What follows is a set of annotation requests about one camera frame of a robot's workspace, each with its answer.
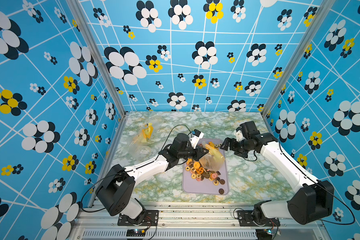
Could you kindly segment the ziploc bag of cookies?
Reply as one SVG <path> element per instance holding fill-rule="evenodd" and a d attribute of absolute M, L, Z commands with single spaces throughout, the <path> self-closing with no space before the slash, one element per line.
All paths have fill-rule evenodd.
<path fill-rule="evenodd" d="M 141 130 L 142 142 L 146 143 L 152 137 L 153 133 L 159 131 L 163 123 L 164 119 L 158 116 L 147 119 Z"/>

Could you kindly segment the poured cookies pile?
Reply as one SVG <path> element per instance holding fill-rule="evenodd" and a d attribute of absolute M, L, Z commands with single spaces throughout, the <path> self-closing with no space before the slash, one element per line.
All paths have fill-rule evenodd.
<path fill-rule="evenodd" d="M 209 144 L 220 151 L 221 144 L 215 144 L 213 142 L 208 142 L 208 143 L 202 142 L 201 144 L 199 144 L 199 146 L 205 148 L 205 144 Z M 223 166 L 220 168 L 219 171 L 210 171 L 203 168 L 203 166 L 200 164 L 199 161 L 194 161 L 193 159 L 187 159 L 185 171 L 191 174 L 191 178 L 193 180 L 196 181 L 210 180 L 211 182 L 213 182 L 215 186 L 218 186 L 218 185 L 224 185 L 226 183 L 226 181 L 222 179 Z"/>

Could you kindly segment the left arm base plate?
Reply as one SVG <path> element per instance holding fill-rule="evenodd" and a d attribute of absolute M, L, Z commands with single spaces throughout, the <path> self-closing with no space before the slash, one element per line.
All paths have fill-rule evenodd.
<path fill-rule="evenodd" d="M 158 225 L 158 220 L 158 210 L 143 210 L 135 219 L 120 214 L 118 226 L 152 227 Z"/>

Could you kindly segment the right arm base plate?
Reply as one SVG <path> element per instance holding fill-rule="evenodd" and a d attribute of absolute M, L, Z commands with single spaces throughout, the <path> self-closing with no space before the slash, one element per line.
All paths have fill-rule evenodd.
<path fill-rule="evenodd" d="M 280 221 L 276 218 L 255 221 L 255 215 L 253 211 L 235 210 L 234 218 L 238 220 L 240 227 L 267 227 L 276 228 L 279 227 Z"/>

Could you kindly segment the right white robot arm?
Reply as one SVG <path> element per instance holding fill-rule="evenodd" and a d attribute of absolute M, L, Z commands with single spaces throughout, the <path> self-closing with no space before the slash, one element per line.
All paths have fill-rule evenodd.
<path fill-rule="evenodd" d="M 295 193 L 288 201 L 263 201 L 255 204 L 253 218 L 256 224 L 263 225 L 266 220 L 283 218 L 305 225 L 331 215 L 333 185 L 328 181 L 320 181 L 300 166 L 272 134 L 258 134 L 241 141 L 225 138 L 221 149 L 231 150 L 243 158 L 250 151 L 261 154 L 283 175 Z"/>

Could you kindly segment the ziploc cookie bag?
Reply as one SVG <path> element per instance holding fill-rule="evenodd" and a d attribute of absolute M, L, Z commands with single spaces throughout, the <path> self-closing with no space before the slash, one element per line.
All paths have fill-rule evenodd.
<path fill-rule="evenodd" d="M 148 146 L 145 135 L 140 133 L 131 137 L 128 145 L 128 152 L 134 159 L 143 161 L 150 157 L 152 150 Z"/>
<path fill-rule="evenodd" d="M 219 171 L 225 163 L 224 155 L 218 149 L 209 144 L 205 144 L 205 148 L 209 152 L 200 158 L 200 164 L 207 170 Z"/>

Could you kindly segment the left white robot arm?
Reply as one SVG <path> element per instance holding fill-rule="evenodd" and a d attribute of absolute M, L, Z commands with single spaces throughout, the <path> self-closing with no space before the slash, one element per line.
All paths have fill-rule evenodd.
<path fill-rule="evenodd" d="M 189 137 L 179 133 L 173 142 L 164 146 L 155 157 L 140 164 L 126 168 L 119 164 L 114 165 L 96 190 L 97 198 L 110 216 L 122 214 L 133 225 L 148 221 L 146 208 L 132 198 L 134 188 L 150 177 L 178 166 L 181 159 L 198 161 L 205 156 L 209 151 L 198 145 L 204 134 L 194 130 L 191 135 Z"/>

